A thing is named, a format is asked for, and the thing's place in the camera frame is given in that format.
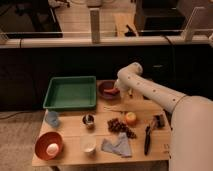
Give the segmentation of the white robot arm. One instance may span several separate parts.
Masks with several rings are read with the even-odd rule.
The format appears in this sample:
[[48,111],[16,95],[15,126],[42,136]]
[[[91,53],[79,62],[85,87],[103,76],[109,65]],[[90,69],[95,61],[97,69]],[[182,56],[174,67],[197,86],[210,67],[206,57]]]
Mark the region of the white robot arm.
[[169,171],[213,171],[213,101],[189,96],[141,77],[131,63],[117,73],[120,91],[132,88],[172,114]]

